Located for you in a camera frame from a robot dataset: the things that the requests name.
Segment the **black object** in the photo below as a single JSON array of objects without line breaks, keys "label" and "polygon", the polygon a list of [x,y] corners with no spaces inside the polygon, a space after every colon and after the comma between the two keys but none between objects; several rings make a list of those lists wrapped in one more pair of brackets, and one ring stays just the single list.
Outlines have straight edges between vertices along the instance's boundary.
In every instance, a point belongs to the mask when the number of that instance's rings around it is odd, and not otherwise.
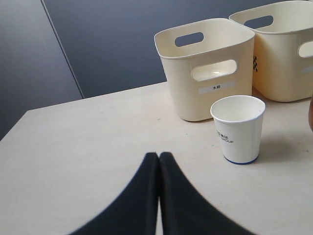
[{"label": "black object", "polygon": [[207,202],[184,176],[171,153],[161,154],[160,167],[160,204],[164,235],[253,234]]},{"label": "black object", "polygon": [[147,153],[121,194],[98,216],[71,235],[154,235],[158,183],[158,156]]}]

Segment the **label on bin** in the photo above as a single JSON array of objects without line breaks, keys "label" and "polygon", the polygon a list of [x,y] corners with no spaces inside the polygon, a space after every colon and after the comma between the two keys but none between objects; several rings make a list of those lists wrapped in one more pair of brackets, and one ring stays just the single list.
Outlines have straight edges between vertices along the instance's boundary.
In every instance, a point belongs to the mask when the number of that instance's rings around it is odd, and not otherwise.
[{"label": "label on bin", "polygon": [[209,92],[215,92],[215,91],[219,91],[228,87],[233,87],[235,86],[235,81],[231,81],[231,82],[224,82],[224,83],[220,83],[220,84],[216,84],[210,87],[203,87],[199,89],[199,94],[206,94]]}]

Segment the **cream plastic bin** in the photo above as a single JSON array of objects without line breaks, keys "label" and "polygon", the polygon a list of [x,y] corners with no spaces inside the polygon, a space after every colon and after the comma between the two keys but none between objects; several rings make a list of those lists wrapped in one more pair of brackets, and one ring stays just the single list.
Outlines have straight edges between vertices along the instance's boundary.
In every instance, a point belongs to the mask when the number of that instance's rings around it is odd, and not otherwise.
[{"label": "cream plastic bin", "polygon": [[[202,41],[176,46],[177,38],[199,32]],[[228,19],[208,19],[155,35],[180,118],[209,119],[215,101],[230,95],[251,95],[254,36],[253,31]]]},{"label": "cream plastic bin", "polygon": [[229,18],[244,25],[268,16],[272,16],[272,24],[251,28],[256,32],[253,86],[274,101],[311,97],[313,2],[283,1],[241,11]]}]

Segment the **tabletop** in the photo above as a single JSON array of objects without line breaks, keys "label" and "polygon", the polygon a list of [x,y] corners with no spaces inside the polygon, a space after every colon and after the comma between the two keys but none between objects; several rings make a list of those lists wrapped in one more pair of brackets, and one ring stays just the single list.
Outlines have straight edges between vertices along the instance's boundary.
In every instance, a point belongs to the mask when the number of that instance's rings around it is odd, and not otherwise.
[{"label": "tabletop", "polygon": [[250,231],[311,235],[310,101],[255,95],[267,109],[249,165],[223,158],[212,119],[180,119],[166,82],[26,112],[0,141],[0,234],[68,234],[118,196],[145,153],[170,151],[195,188]]}]

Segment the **printed logo on cup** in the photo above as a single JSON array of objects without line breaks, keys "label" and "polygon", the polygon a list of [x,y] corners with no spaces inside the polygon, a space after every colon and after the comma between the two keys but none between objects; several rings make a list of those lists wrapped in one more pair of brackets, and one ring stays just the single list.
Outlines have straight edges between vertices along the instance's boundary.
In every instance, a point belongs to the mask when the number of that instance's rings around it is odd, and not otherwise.
[{"label": "printed logo on cup", "polygon": [[231,140],[228,139],[228,136],[221,134],[219,131],[217,131],[217,134],[219,135],[219,137],[220,137],[223,141],[225,141],[225,142],[227,142],[227,143],[234,143],[234,141],[231,141]]}]

